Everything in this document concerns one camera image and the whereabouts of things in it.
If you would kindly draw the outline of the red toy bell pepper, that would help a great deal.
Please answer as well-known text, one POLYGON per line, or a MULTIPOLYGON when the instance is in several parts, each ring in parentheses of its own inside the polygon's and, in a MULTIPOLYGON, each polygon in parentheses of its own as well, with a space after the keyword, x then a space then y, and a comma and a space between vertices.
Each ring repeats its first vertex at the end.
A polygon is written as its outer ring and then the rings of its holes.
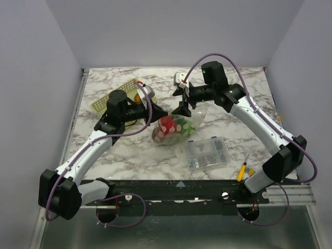
POLYGON ((156 136, 162 138, 168 134, 176 133, 176 122, 172 116, 165 116, 158 120, 156 136))

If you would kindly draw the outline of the clear zip top bag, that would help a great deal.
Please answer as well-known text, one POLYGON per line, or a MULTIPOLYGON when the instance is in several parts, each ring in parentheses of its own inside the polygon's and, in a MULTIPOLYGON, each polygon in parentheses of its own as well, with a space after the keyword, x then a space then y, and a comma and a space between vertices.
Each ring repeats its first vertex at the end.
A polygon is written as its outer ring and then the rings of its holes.
POLYGON ((164 145, 182 142, 199 131, 207 113, 207 106, 192 110, 191 117, 169 113, 155 123, 151 138, 155 143, 164 145))

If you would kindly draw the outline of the green bell pepper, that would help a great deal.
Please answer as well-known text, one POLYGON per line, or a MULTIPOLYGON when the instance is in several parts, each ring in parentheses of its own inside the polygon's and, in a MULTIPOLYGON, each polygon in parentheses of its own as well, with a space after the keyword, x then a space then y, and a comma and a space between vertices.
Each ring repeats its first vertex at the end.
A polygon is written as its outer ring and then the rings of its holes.
POLYGON ((196 127, 193 122, 185 118, 177 118, 176 122, 176 131, 183 136, 188 136, 193 134, 196 131, 196 127))

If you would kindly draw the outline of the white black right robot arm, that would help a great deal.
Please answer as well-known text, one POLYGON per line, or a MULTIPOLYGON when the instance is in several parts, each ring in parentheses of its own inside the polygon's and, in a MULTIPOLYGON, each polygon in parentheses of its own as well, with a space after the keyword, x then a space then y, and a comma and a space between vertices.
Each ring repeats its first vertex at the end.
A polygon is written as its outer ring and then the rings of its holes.
POLYGON ((275 182, 280 182, 302 164, 307 141, 303 136, 294 137, 266 115, 239 84, 229 84, 224 67, 217 61, 201 66, 204 85, 193 86, 185 74, 174 75, 174 96, 182 96, 175 115, 191 117, 197 103, 213 101, 226 112, 241 120, 265 145, 272 156, 239 189, 239 198, 251 203, 258 192, 275 182))

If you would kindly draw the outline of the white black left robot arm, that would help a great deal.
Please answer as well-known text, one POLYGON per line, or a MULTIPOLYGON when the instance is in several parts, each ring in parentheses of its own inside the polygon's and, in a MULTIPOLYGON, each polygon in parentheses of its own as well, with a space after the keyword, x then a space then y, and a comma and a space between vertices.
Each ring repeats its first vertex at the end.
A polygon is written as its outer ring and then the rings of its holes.
POLYGON ((55 170, 44 170, 39 180, 38 204, 45 208, 48 221, 56 217, 69 220, 79 208, 94 201, 109 205, 114 201, 114 184, 103 178, 97 178, 88 184, 81 184, 85 174, 122 136, 127 122, 145 120, 149 126, 167 112, 153 103, 155 95, 148 85, 139 86, 137 90, 141 103, 137 104, 127 97, 123 90, 114 90, 106 102, 107 109, 96 123, 93 132, 82 147, 64 164, 55 170))

